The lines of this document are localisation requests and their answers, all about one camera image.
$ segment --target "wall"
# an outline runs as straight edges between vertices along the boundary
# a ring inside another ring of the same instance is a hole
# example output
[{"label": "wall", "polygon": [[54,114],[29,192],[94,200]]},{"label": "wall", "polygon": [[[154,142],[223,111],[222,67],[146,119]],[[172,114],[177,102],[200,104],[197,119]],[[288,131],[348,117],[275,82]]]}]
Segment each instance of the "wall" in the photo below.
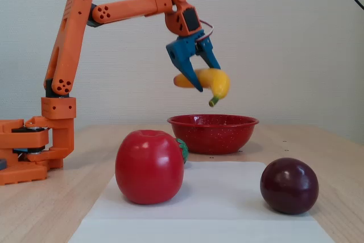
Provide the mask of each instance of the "wall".
[{"label": "wall", "polygon": [[[1,0],[0,118],[40,114],[40,97],[66,0]],[[118,0],[93,0],[107,3]],[[302,123],[364,142],[364,11],[353,0],[188,0],[214,24],[229,96],[181,90],[164,16],[88,27],[72,96],[77,128],[162,123],[185,113]],[[195,68],[206,67],[197,57]]]}]

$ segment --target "green leaf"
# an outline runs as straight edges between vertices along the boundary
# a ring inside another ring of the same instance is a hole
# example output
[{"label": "green leaf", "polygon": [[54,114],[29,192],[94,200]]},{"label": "green leaf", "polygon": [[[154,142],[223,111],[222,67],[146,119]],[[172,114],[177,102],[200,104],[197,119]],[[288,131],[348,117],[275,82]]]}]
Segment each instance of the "green leaf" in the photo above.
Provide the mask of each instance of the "green leaf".
[{"label": "green leaf", "polygon": [[182,156],[184,159],[184,163],[186,163],[187,158],[188,158],[188,147],[186,145],[186,143],[184,141],[182,141],[181,139],[176,139],[179,143],[180,143],[180,148],[182,149]]}]

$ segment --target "wooden table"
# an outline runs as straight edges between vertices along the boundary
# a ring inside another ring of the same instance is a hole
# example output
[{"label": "wooden table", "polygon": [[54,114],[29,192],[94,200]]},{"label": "wooden table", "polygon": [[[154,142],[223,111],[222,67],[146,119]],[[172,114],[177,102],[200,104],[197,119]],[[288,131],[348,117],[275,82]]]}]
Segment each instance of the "wooden table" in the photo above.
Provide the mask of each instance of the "wooden table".
[{"label": "wooden table", "polygon": [[[0,242],[67,242],[114,175],[123,138],[136,129],[172,134],[170,125],[92,126],[76,132],[74,152],[47,180],[0,186]],[[335,242],[364,242],[364,147],[312,126],[257,125],[242,152],[190,154],[192,161],[303,160],[320,183],[310,213]]]}]

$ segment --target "dark red plum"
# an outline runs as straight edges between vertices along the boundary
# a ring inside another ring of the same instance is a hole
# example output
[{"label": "dark red plum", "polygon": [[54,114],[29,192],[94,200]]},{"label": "dark red plum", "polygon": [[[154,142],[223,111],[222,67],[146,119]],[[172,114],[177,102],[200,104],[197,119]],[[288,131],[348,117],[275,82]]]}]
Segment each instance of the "dark red plum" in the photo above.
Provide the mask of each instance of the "dark red plum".
[{"label": "dark red plum", "polygon": [[315,172],[304,162],[280,158],[264,169],[260,192],[274,210],[298,215],[315,204],[319,196],[319,182]]}]

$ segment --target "banana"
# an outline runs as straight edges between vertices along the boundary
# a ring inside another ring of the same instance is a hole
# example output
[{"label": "banana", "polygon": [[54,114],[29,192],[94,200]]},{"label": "banana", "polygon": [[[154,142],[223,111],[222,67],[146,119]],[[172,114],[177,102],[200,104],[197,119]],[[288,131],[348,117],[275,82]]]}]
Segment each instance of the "banana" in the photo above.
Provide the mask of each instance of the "banana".
[{"label": "banana", "polygon": [[[195,74],[203,88],[208,88],[212,91],[213,98],[209,101],[209,106],[214,107],[215,104],[226,97],[230,89],[229,76],[217,68],[195,69]],[[178,74],[173,83],[181,88],[194,88],[190,81],[183,75]]]}]

